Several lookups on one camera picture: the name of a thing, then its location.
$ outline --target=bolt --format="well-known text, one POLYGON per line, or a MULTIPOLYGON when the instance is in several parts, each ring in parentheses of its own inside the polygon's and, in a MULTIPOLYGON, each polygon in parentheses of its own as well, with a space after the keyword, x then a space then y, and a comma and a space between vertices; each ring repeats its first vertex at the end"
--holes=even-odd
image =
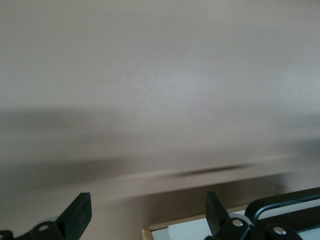
POLYGON ((279 235, 286 235, 287 234, 287 232, 282 227, 279 227, 279 226, 274 227, 273 231, 279 235))
POLYGON ((236 227, 242 227, 244 224, 242 223, 242 221, 240 221, 239 219, 234 219, 232 220, 233 225, 235 225, 236 227))

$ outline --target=wooden edge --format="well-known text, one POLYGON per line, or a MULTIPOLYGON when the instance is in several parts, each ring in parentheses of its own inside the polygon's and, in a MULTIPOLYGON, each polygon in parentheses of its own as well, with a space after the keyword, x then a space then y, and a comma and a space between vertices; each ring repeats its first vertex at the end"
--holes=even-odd
POLYGON ((144 226, 142 228, 142 240, 154 240, 150 231, 150 227, 144 226))
MULTIPOLYGON (((247 206, 248 205, 231 207, 231 208, 228 208, 227 211, 228 211, 228 213, 233 213, 233 212, 245 210, 247 208, 247 206)), ((150 231, 150 234, 151 234, 152 231, 165 229, 168 226, 173 225, 173 224, 181 224, 181 223, 185 223, 185 222, 189 222, 189 221, 193 221, 193 220, 204 219, 205 217, 206 217, 206 214, 201 214, 201 215, 186 217, 186 218, 182 218, 182 219, 178 219, 178 220, 166 221, 166 222, 163 222, 163 223, 150 225, 150 226, 144 227, 144 228, 148 228, 148 230, 150 231)))

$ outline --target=glossy gray wall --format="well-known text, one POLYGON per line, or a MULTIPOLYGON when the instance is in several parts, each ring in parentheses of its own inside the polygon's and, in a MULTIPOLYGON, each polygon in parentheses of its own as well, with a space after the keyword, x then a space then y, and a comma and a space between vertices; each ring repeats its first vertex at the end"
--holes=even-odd
POLYGON ((23 233, 81 191, 108 214, 291 171, 317 186, 319 22, 309 0, 1 1, 0 223, 23 233))

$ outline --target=black handle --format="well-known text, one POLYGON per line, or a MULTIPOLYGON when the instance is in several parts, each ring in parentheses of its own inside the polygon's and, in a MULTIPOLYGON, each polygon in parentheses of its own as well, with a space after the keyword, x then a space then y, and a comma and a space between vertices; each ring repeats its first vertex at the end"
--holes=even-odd
POLYGON ((256 226, 260 214, 267 210, 317 199, 320 199, 320 187, 265 197, 251 202, 244 215, 256 226))

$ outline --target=gray surface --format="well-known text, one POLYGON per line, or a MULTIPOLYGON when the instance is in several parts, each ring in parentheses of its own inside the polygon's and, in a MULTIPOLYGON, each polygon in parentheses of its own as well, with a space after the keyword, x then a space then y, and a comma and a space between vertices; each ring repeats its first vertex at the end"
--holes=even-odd
POLYGON ((292 171, 275 185, 318 186, 319 13, 308 0, 2 0, 0 225, 21 234, 91 192, 84 238, 137 239, 177 217, 155 194, 292 171))

